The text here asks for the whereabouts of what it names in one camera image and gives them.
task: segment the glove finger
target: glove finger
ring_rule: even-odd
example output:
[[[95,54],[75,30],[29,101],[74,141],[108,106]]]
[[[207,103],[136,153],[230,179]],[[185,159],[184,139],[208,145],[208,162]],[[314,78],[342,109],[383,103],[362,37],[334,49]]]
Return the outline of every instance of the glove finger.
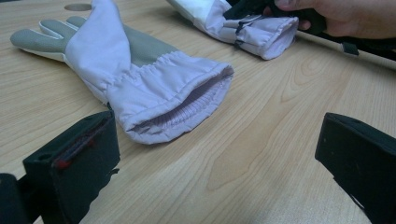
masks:
[[[54,36],[69,42],[70,38],[76,33],[77,29],[56,20],[44,20],[39,23],[43,34]]]
[[[28,29],[17,31],[10,40],[15,47],[30,51],[63,52],[64,49],[62,40]]]
[[[85,18],[73,16],[66,20],[67,23],[76,26],[78,29],[81,28],[82,24],[86,21]]]

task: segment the wood grain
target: wood grain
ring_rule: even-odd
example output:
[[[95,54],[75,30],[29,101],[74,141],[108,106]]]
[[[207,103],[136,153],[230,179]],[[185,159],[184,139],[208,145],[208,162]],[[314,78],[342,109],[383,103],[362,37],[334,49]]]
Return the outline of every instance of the wood grain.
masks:
[[[235,74],[219,109],[173,142],[143,146],[118,126],[120,172],[82,223],[369,223],[314,154],[326,112],[396,136],[394,62],[348,57],[301,34],[267,62],[198,31],[166,1],[116,2],[127,25],[191,56],[228,62]],[[65,10],[68,4],[0,4],[2,173],[23,176],[30,153],[106,110],[65,64],[9,42],[40,20],[89,15]]]

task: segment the black clamp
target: black clamp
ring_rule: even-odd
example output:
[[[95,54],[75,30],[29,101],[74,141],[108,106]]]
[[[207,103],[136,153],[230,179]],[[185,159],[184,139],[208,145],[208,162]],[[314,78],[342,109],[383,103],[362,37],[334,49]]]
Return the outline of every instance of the black clamp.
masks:
[[[0,174],[0,223],[79,223],[120,161],[112,111],[91,115],[23,160],[26,175]]]

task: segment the human hand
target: human hand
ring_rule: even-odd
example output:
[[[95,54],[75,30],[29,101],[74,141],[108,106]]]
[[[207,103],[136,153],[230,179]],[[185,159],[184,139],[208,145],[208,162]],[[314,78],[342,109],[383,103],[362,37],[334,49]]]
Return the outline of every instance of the human hand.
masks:
[[[326,18],[329,35],[370,39],[396,37],[394,0],[275,0],[275,3],[284,11],[313,8]],[[310,26],[311,21],[300,21],[301,30]]]

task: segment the glove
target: glove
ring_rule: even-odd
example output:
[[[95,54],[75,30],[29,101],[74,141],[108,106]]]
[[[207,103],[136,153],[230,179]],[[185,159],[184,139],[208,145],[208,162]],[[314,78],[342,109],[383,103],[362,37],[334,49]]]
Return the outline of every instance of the glove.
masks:
[[[298,18],[265,18],[251,16],[226,20],[223,13],[231,8],[225,0],[167,0],[183,17],[208,35],[264,60],[278,57],[292,43]]]
[[[230,65],[190,57],[123,26],[111,0],[93,0],[85,22],[42,21],[40,28],[43,34],[16,32],[12,44],[66,62],[139,143],[191,131],[216,110],[231,84]]]

